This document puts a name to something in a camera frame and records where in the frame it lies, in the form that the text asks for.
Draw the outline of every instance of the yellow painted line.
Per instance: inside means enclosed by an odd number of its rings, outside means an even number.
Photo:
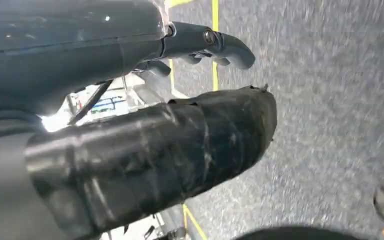
[[[188,229],[188,214],[186,213],[186,205],[182,204],[183,206],[183,221],[184,221],[184,228],[187,230]]]
[[[208,240],[207,236],[205,235],[204,231],[202,230],[202,228],[198,224],[197,220],[192,215],[188,206],[186,206],[185,204],[183,204],[183,212],[190,218],[190,220],[192,221],[192,224],[195,226],[196,230],[198,231],[198,234],[201,237],[201,239],[202,240]]]
[[[178,99],[188,99],[189,97],[186,94],[181,93],[175,88],[175,73],[174,73],[172,59],[168,60],[168,65],[171,68],[171,72],[170,72],[171,94]]]
[[[172,59],[168,60],[168,66],[171,68],[171,72],[170,72],[171,89],[174,89],[175,88],[175,73],[174,73],[175,70],[173,69],[173,60]]]
[[[219,90],[219,74],[217,73],[217,63],[212,62],[212,90]]]
[[[170,8],[177,6],[177,5],[187,4],[187,3],[190,3],[192,1],[193,0],[171,0]]]
[[[219,0],[212,0],[212,29],[219,31]],[[217,73],[217,63],[212,62],[212,90],[219,90],[219,74]]]

